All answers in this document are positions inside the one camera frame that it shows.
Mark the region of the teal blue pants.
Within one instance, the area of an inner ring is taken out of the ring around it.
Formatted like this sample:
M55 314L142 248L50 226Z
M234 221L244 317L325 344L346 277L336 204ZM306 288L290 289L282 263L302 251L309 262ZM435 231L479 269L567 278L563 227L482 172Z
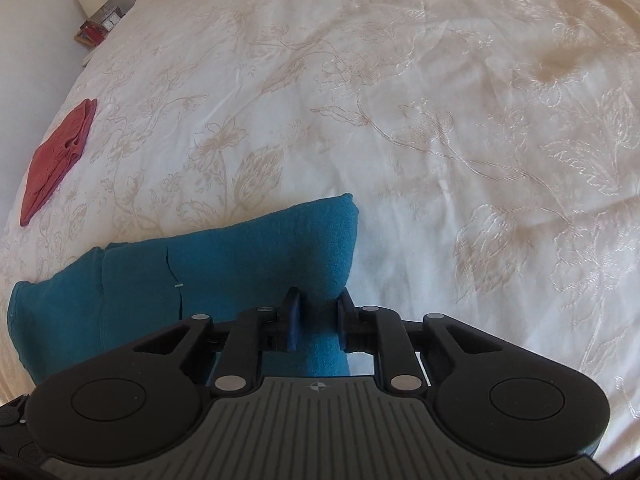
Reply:
M34 382L196 314L229 322L275 307L291 288L300 312L295 351L272 352L267 374L342 376L334 325L357 239L352 196L314 200L223 229L93 248L39 283L21 281L9 335Z

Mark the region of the cream embroidered bedspread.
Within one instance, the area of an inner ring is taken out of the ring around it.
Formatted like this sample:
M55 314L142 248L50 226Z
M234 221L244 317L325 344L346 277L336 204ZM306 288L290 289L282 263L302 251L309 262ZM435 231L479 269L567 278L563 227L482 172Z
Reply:
M639 453L639 0L138 0L61 105L84 156L1 295L111 242L350 194L352 298L576 368Z

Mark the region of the folded red pants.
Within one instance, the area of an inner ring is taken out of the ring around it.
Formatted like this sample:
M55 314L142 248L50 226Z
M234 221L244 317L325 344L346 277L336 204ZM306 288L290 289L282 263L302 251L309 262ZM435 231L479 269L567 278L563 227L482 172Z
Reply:
M35 150L27 173L20 226L29 224L81 158L97 108L97 99L81 101Z

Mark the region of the left white nightstand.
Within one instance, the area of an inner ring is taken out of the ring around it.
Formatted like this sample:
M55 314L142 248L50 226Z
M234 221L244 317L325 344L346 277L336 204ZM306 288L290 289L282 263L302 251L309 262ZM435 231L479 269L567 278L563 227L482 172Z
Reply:
M108 36L110 35L111 35L110 32L104 32L103 40L99 44L89 44L90 37L86 34L86 32L84 30L81 30L80 32L78 32L77 39L79 40L79 42L83 44L85 47L89 47L88 53L86 54L86 56L81 62L82 68L86 68L88 66L88 64L93 58L93 55L95 55L96 52L98 52L99 48L102 47L102 44L104 44L104 42L107 40Z

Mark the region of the small alarm clock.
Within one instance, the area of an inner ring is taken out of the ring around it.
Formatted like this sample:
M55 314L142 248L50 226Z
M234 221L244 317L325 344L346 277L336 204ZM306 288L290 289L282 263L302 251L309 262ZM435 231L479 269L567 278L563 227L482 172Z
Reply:
M121 19L122 10L120 10L119 6L116 6L116 8L105 12L102 18L101 25L107 32L111 32Z

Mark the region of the wooden picture frame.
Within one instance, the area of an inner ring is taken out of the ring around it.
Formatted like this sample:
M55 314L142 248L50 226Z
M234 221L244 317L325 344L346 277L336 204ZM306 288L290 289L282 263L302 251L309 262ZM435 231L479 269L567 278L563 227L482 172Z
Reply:
M106 39L108 31L100 24L85 21L78 28L74 40L87 48L95 48Z

